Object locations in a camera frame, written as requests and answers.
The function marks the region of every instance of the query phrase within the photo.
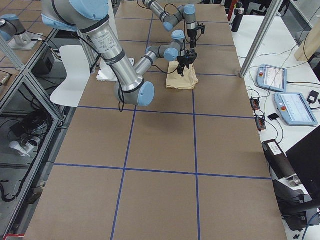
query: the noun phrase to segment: black monitor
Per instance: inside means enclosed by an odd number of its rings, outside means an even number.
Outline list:
[[[275,195],[282,216],[293,231],[302,230],[320,209],[320,126],[286,152],[294,172],[309,195],[273,181]],[[319,225],[314,218],[311,225]]]
[[[320,200],[320,127],[289,149],[286,156],[312,199]]]

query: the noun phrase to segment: beige towel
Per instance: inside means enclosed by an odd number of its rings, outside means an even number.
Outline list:
[[[169,63],[168,73],[173,72],[178,67],[178,64],[177,61],[171,61]],[[185,67],[183,74],[183,77],[178,74],[178,71],[168,74],[166,76],[165,87],[167,89],[194,89],[198,83],[194,65],[190,64],[190,69]]]

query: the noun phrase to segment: power adapter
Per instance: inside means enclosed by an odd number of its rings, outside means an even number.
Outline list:
[[[307,98],[307,101],[310,104],[314,104],[317,101],[318,97],[319,97],[319,93],[317,91],[311,91]]]

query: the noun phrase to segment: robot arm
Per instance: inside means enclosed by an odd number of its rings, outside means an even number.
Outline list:
[[[142,2],[161,20],[161,22],[163,22],[163,27],[168,32],[182,20],[185,20],[187,35],[190,38],[190,48],[192,52],[195,51],[198,31],[201,30],[201,34],[204,34],[206,26],[203,23],[199,24],[196,21],[196,8],[194,4],[180,6],[175,14],[169,15],[156,0],[142,0]]]
[[[53,28],[88,35],[103,60],[115,73],[118,82],[114,94],[123,103],[148,106],[155,93],[151,82],[145,82],[143,74],[158,58],[183,64],[185,35],[173,38],[170,45],[150,47],[144,57],[133,67],[109,26],[107,0],[42,0],[42,20]]]
[[[121,102],[147,106],[154,97],[154,86],[135,71],[124,49],[109,26],[107,0],[42,0],[42,20],[53,28],[88,35],[105,63],[118,78]]]
[[[16,44],[21,47],[31,42],[28,32],[14,14],[6,14],[0,17],[0,35],[5,41],[14,38]]]

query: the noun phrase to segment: blue joint cap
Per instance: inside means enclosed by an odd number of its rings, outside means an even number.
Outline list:
[[[194,4],[187,4],[184,6],[183,12],[188,15],[193,15],[196,13],[196,7]]]
[[[180,39],[184,39],[185,38],[185,33],[182,30],[175,30],[172,34],[171,34],[171,38],[173,40],[180,40]]]
[[[6,33],[5,31],[1,31],[1,30],[0,30],[0,35],[6,42],[10,41],[12,38],[8,33]]]
[[[42,15],[42,22],[51,28],[69,31],[69,32],[78,31],[78,28],[76,26],[65,24],[63,22],[47,17],[46,15],[43,15],[43,14],[41,15]]]
[[[165,60],[172,62],[173,60],[175,60],[179,55],[179,52],[177,49],[173,48],[173,47],[169,47],[167,50],[165,50],[164,52],[164,58]]]
[[[109,11],[108,0],[69,0],[72,7],[87,19],[100,21]]]
[[[155,87],[154,85],[146,81],[140,91],[138,93],[138,106],[146,107],[148,106],[154,99],[155,96]]]
[[[174,29],[174,26],[170,23],[170,22],[167,22],[165,21],[163,23],[163,27],[165,30],[167,30],[168,32],[170,32],[172,29]]]
[[[145,53],[149,52],[149,49],[151,48],[151,46],[148,46],[145,50]]]
[[[1,16],[0,18],[2,18],[4,20],[8,20],[8,21],[19,20],[18,16],[15,14],[5,14],[5,15]]]

